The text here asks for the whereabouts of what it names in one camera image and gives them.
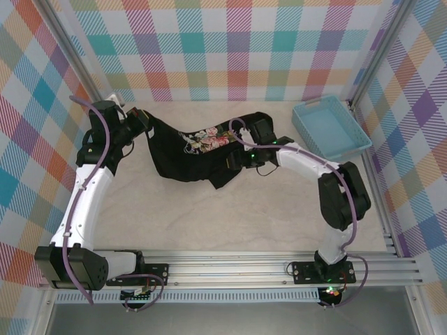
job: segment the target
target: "black cloth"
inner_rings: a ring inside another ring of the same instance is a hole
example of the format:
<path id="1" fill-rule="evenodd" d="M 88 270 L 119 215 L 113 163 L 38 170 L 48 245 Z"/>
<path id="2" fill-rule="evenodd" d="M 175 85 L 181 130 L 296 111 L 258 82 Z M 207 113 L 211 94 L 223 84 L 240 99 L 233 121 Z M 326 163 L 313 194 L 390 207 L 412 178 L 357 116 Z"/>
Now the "black cloth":
<path id="1" fill-rule="evenodd" d="M 215 188 L 221 188 L 240 172 L 226 165 L 229 153 L 243 147 L 228 131 L 229 120 L 201 131 L 183 133 L 146 113 L 149 126 L 153 127 L 146 132 L 147 142 L 156 170 L 162 177 L 178 181 L 208 179 Z M 240 118 L 247 126 L 266 119 L 273 129 L 273 120 L 265 113 L 256 112 Z M 234 121 L 233 127 L 238 132 L 242 124 Z"/>

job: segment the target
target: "light blue tray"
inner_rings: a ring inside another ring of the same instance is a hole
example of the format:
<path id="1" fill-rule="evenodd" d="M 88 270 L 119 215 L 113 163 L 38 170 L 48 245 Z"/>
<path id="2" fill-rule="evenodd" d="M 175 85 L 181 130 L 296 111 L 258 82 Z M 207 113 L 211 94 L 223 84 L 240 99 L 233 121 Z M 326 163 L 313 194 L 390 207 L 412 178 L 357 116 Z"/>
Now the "light blue tray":
<path id="1" fill-rule="evenodd" d="M 329 161 L 347 161 L 372 145 L 337 96 L 299 103 L 293 108 L 292 124 L 308 149 Z"/>

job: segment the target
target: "floral print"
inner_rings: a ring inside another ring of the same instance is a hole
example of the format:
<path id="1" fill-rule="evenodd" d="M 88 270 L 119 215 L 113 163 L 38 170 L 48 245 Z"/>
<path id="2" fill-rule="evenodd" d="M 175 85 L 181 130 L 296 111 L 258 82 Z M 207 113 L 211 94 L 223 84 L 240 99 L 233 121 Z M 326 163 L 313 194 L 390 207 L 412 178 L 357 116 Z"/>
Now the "floral print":
<path id="1" fill-rule="evenodd" d="M 179 132 L 179 135 L 186 141 L 183 151 L 186 154 L 194 155 L 204 154 L 235 141 L 230 132 L 224 131 L 221 125 L 207 128 L 195 134 Z"/>

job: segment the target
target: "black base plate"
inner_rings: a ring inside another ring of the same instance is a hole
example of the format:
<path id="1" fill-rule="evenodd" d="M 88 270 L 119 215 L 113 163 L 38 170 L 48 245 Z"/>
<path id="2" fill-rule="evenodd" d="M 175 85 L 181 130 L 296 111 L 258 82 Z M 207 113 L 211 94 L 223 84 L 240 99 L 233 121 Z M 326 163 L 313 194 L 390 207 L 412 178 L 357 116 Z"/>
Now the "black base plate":
<path id="1" fill-rule="evenodd" d="M 168 284 L 169 264 L 144 264 L 141 271 L 138 273 L 158 276 L 163 279 L 163 282 L 166 285 Z M 150 278 L 149 282 L 151 286 L 160 285 L 160 283 L 153 278 Z M 116 281 L 107 281 L 106 283 L 107 286 L 145 286 L 146 284 L 147 278 L 123 278 L 117 279 Z"/>
<path id="2" fill-rule="evenodd" d="M 314 262 L 292 262 L 291 263 L 291 273 L 293 275 L 293 282 L 295 284 L 322 284 L 324 283 L 321 280 L 320 275 L 315 269 Z M 346 283 L 352 284 L 356 282 L 356 274 L 354 273 L 354 268 L 352 262 L 344 262 L 343 270 L 336 276 L 331 278 L 327 278 L 327 283 L 331 284 L 343 284 L 344 277 L 346 276 Z"/>

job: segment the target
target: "colorful checkered pattern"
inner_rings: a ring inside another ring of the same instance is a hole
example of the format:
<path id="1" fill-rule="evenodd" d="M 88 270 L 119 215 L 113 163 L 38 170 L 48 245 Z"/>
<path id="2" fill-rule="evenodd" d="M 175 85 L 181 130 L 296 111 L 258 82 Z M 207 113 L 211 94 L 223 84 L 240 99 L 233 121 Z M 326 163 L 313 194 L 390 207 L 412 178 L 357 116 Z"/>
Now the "colorful checkered pattern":
<path id="1" fill-rule="evenodd" d="M 41 280 L 37 245 L 56 232 L 75 179 L 87 98 L 31 0 L 0 1 L 0 334 L 24 334 Z"/>
<path id="2" fill-rule="evenodd" d="M 400 245 L 405 256 L 419 261 L 432 312 L 445 326 L 446 17 L 447 1 L 419 0 L 360 104 Z"/>
<path id="3" fill-rule="evenodd" d="M 126 101 L 340 95 L 382 0 L 70 0 L 74 23 Z"/>
<path id="4" fill-rule="evenodd" d="M 393 0 L 393 4 L 390 7 L 390 10 L 388 11 L 388 14 L 385 17 L 385 20 L 383 21 L 379 32 L 376 35 L 376 38 L 374 39 L 374 42 L 371 44 L 371 47 L 368 51 L 368 54 L 363 61 L 362 67 L 360 71 L 358 71 L 356 80 L 354 80 L 354 84 L 351 88 L 351 91 L 349 92 L 348 99 L 353 98 L 355 92 L 357 91 L 358 85 L 363 79 L 363 75 L 365 74 L 365 71 L 368 69 L 369 65 L 371 64 L 372 59 L 376 55 L 377 48 L 380 46 L 380 43 L 383 40 L 383 37 L 386 34 L 386 30 L 390 26 L 391 22 L 393 21 L 393 18 L 397 12 L 397 9 L 399 8 L 399 5 L 402 3 L 402 0 Z"/>

